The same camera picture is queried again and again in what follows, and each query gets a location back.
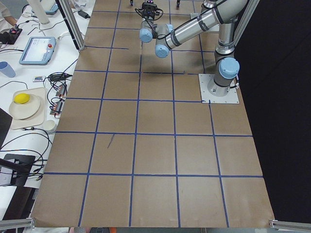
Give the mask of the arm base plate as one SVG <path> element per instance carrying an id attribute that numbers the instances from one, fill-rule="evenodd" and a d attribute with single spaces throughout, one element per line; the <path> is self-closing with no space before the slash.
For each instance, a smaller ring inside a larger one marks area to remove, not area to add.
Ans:
<path id="1" fill-rule="evenodd" d="M 202 103 L 239 104 L 234 81 L 227 87 L 220 87 L 214 82 L 214 74 L 199 74 Z"/>

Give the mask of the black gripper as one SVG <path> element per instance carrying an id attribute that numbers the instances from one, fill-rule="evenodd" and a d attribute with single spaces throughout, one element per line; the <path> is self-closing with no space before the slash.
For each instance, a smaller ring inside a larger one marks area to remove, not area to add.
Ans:
<path id="1" fill-rule="evenodd" d="M 142 3 L 140 8 L 136 8 L 135 12 L 143 19 L 158 20 L 162 17 L 162 9 L 158 8 L 152 0 Z"/>

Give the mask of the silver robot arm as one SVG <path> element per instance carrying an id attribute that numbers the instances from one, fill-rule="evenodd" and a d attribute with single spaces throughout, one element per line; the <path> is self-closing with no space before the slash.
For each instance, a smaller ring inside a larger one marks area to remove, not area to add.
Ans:
<path id="1" fill-rule="evenodd" d="M 217 72 L 221 73 L 222 61 L 234 57 L 234 27 L 246 4 L 245 0 L 205 0 L 200 13 L 175 28 L 171 24 L 156 24 L 163 10 L 152 0 L 146 0 L 135 9 L 142 19 L 139 38 L 143 43 L 155 40 L 156 56 L 166 58 L 171 50 L 218 25 L 219 37 L 214 53 Z"/>

